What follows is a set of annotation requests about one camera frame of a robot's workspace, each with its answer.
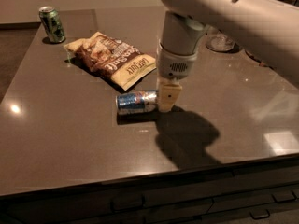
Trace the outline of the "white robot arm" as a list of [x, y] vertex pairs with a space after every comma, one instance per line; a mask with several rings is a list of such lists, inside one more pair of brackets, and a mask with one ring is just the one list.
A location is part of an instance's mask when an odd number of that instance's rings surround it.
[[161, 0], [167, 8], [157, 48], [158, 109], [174, 106], [210, 26], [299, 84], [299, 7], [278, 0]]

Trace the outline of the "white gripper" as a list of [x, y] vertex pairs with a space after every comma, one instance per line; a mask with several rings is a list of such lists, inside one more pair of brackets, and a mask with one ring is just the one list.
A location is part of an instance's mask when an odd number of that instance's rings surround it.
[[159, 77], [157, 78], [157, 101], [160, 112], [169, 112], [177, 101], [182, 86], [178, 79], [189, 75], [198, 53], [191, 55], [179, 55], [167, 50], [162, 41], [157, 47], [156, 66]]

